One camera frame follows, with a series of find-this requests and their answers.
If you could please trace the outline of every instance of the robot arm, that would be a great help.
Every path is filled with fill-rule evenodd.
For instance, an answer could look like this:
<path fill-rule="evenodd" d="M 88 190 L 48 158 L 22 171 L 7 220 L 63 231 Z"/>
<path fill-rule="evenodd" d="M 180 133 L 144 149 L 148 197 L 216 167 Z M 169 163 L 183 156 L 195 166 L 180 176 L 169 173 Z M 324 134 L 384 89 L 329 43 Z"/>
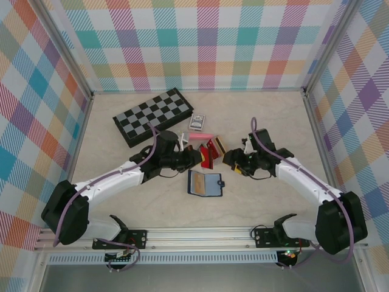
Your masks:
<path fill-rule="evenodd" d="M 128 229 L 120 219 L 114 215 L 111 215 L 112 220 L 109 221 L 92 219 L 89 218 L 89 211 L 107 198 L 159 176 L 163 168 L 184 172 L 202 162 L 201 153 L 191 146 L 180 149 L 178 137 L 173 132 L 162 131 L 156 143 L 154 154 L 140 167 L 126 171 L 143 161 L 151 151 L 151 146 L 130 157 L 120 167 L 97 178 L 74 185 L 69 181 L 62 181 L 56 186 L 41 214 L 41 218 L 54 232 L 57 231 L 65 205 L 86 187 L 73 201 L 64 217 L 59 236 L 63 245 L 69 245 L 80 238 L 105 238 L 119 243 L 126 240 L 125 233 Z"/>
<path fill-rule="evenodd" d="M 289 214 L 274 222 L 272 233 L 277 238 L 280 246 L 285 246 L 290 238 L 302 238 L 318 242 L 330 254 L 336 254 L 349 246 L 349 230 L 345 214 L 328 193 L 329 191 L 340 200 L 350 217 L 354 242 L 367 237 L 362 206 L 359 197 L 355 193 L 342 193 L 340 190 L 329 186 L 304 168 L 287 149 L 276 150 L 267 130 L 258 130 L 255 134 L 266 148 L 287 161 L 278 159 L 265 151 L 257 143 L 253 134 L 250 133 L 247 139 L 242 140 L 245 149 L 235 149 L 227 152 L 223 163 L 228 164 L 232 170 L 244 176 L 253 176 L 257 169 L 267 170 L 271 176 L 291 185 L 314 206 L 310 218 Z M 288 161 L 296 165 L 297 168 L 293 167 Z"/>

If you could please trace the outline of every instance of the black wire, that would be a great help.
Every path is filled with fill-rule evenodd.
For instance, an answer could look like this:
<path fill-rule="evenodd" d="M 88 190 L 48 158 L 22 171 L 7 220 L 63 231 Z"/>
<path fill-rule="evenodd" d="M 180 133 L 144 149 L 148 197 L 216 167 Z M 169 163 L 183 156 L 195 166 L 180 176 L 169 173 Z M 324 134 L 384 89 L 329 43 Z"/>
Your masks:
<path fill-rule="evenodd" d="M 250 231 L 250 237 L 251 237 L 253 240 L 255 240 L 255 238 L 253 237 L 253 231 L 255 230 L 255 228 L 260 227 L 260 226 L 263 226 L 263 227 L 265 227 L 266 229 L 268 228 L 267 226 L 265 226 L 265 225 L 263 225 L 263 224 L 259 224 L 259 225 L 255 226 L 253 229 L 251 229 L 251 231 Z"/>
<path fill-rule="evenodd" d="M 175 178 L 180 172 L 177 172 L 175 175 L 173 176 L 164 176 L 164 175 L 159 175 L 161 178 Z"/>
<path fill-rule="evenodd" d="M 177 145 L 177 147 L 178 147 L 178 151 L 181 151 L 180 142 L 176 141 L 176 145 Z"/>
<path fill-rule="evenodd" d="M 249 177 L 250 177 L 251 179 L 254 179 L 255 181 L 262 181 L 262 180 L 264 180 L 264 179 L 271 178 L 272 175 L 268 176 L 267 178 L 255 178 L 255 177 L 253 177 L 252 175 L 249 175 Z"/>

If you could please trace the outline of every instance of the chessboard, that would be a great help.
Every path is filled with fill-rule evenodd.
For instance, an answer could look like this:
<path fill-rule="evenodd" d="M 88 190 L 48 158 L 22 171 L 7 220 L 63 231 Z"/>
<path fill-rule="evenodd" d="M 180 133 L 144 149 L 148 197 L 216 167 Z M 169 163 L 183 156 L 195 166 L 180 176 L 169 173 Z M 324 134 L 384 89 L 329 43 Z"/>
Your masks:
<path fill-rule="evenodd" d="M 191 117 L 192 113 L 193 107 L 177 88 L 173 88 L 113 119 L 131 148 L 153 136 L 148 123 L 163 131 Z"/>

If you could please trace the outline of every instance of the checkered backdrop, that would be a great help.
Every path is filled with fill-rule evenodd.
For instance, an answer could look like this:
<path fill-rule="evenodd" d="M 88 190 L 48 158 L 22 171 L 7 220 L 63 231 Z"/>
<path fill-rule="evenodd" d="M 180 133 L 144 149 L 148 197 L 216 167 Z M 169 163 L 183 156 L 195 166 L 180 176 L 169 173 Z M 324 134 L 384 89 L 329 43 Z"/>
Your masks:
<path fill-rule="evenodd" d="M 389 287 L 389 0 L 365 0 L 311 96 L 341 189 L 361 197 Z"/>
<path fill-rule="evenodd" d="M 0 0 L 0 291 L 33 269 L 40 214 L 67 177 L 87 98 L 27 0 Z"/>
<path fill-rule="evenodd" d="M 137 91 L 300 88 L 347 0 L 44 2 L 92 89 Z"/>

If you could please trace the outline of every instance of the red card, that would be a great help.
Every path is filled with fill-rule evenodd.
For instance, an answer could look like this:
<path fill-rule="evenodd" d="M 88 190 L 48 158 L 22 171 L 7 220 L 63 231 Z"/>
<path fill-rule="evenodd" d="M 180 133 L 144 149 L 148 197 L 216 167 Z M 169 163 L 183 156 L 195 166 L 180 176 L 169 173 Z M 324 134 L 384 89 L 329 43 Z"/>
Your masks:
<path fill-rule="evenodd" d="M 207 147 L 208 147 L 208 149 L 211 149 L 211 154 L 212 154 L 213 160 L 218 159 L 220 155 L 219 155 L 218 149 L 217 149 L 216 146 L 214 145 L 212 139 L 210 139 L 210 140 L 208 141 Z"/>
<path fill-rule="evenodd" d="M 201 163 L 201 167 L 205 169 L 213 169 L 213 159 L 211 155 L 211 150 L 207 147 L 200 146 L 200 151 L 205 158 L 205 160 Z"/>

